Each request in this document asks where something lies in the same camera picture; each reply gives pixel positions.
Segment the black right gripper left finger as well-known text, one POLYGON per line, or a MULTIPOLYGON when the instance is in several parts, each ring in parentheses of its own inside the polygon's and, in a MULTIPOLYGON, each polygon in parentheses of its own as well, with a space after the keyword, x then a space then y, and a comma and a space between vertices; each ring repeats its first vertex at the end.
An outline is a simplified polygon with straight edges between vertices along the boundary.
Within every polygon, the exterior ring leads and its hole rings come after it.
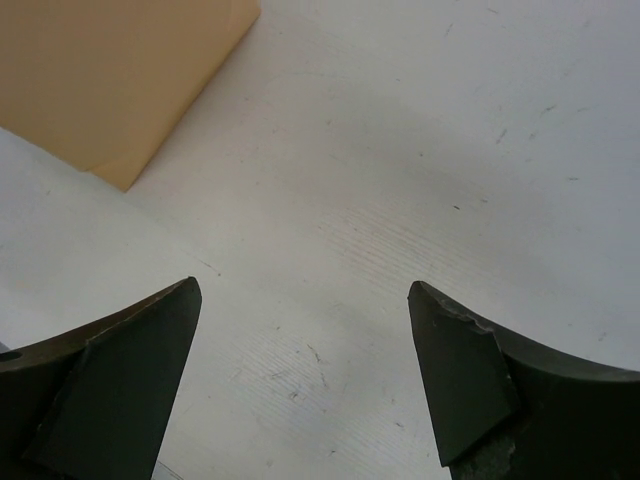
POLYGON ((201 306, 187 277, 63 334, 3 346, 2 478, 151 478, 201 306))

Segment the brown paper bag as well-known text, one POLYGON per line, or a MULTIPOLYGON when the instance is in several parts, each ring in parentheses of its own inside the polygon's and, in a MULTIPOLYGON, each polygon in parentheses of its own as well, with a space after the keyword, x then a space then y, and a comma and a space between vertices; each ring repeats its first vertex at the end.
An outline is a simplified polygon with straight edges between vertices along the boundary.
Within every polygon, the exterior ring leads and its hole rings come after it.
POLYGON ((127 190, 260 12, 257 1, 5 1, 1 125, 127 190))

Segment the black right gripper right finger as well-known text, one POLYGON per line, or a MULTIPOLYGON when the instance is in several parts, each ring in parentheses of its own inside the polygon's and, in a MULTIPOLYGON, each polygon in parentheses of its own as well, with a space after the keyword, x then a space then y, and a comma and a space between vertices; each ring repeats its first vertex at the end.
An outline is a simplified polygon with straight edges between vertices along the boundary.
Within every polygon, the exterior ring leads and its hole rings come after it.
POLYGON ((408 294, 438 457, 455 479, 635 479, 639 375, 481 317, 433 286, 408 294))

